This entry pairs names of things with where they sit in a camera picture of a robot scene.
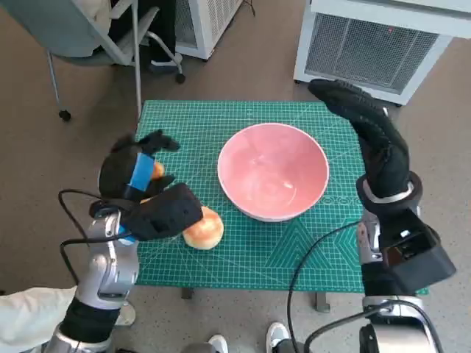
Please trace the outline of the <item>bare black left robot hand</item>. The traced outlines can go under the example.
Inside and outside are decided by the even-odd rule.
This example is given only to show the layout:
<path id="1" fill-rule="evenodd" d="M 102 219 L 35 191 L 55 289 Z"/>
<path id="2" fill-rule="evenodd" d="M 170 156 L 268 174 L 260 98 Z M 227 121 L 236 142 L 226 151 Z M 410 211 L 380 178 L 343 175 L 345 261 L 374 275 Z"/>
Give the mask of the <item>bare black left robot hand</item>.
<path id="1" fill-rule="evenodd" d="M 155 159 L 159 151 L 178 151 L 179 143 L 161 129 L 137 140 L 133 134 L 119 138 L 99 172 L 99 192 L 106 199 L 141 202 L 161 193 L 174 181 Z"/>

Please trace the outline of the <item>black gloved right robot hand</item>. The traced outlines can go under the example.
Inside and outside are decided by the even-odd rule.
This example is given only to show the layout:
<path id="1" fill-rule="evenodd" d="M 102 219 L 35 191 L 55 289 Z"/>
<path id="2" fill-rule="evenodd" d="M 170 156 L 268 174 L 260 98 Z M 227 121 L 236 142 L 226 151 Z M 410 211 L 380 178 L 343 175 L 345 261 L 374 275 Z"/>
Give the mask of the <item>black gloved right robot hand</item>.
<path id="1" fill-rule="evenodd" d="M 407 191 L 408 146 L 387 109 L 367 92 L 339 80 L 313 79 L 308 90 L 356 131 L 373 195 L 382 199 Z"/>

